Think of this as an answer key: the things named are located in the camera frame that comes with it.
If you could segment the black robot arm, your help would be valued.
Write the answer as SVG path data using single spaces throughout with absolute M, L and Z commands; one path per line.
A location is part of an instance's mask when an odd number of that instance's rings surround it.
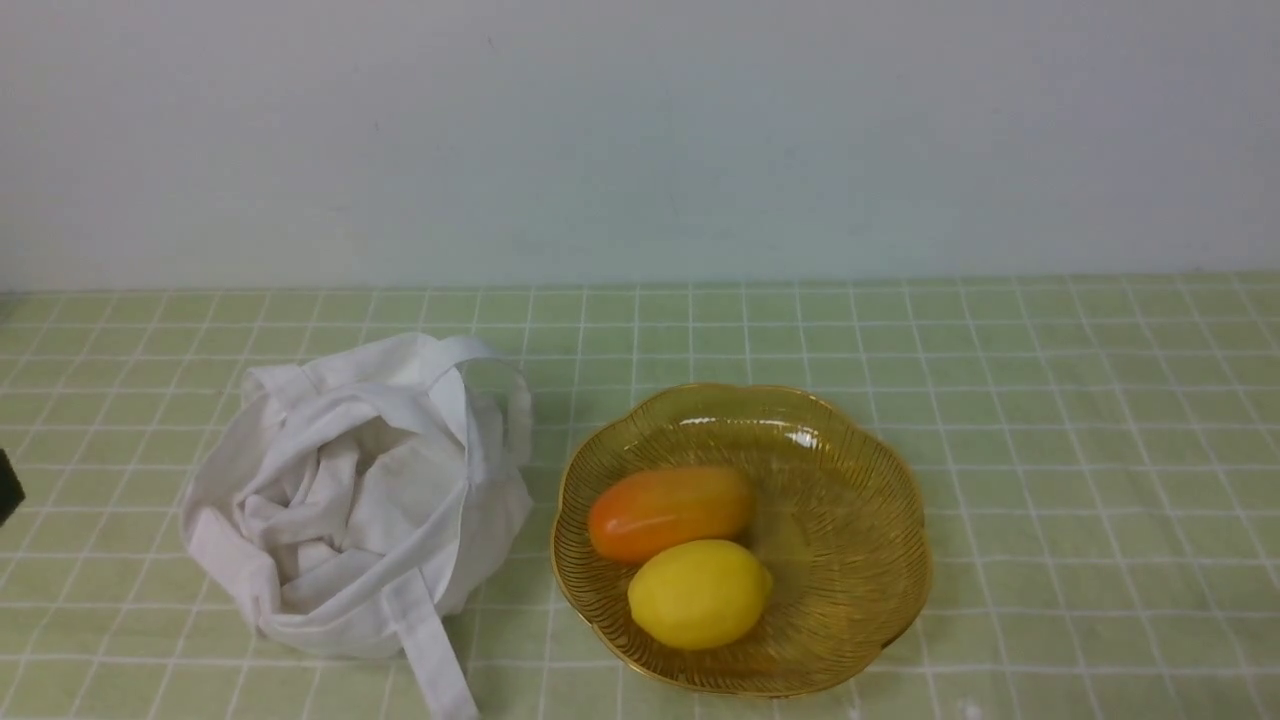
M 0 450 L 0 525 L 4 527 L 26 501 L 26 489 L 8 456 Z

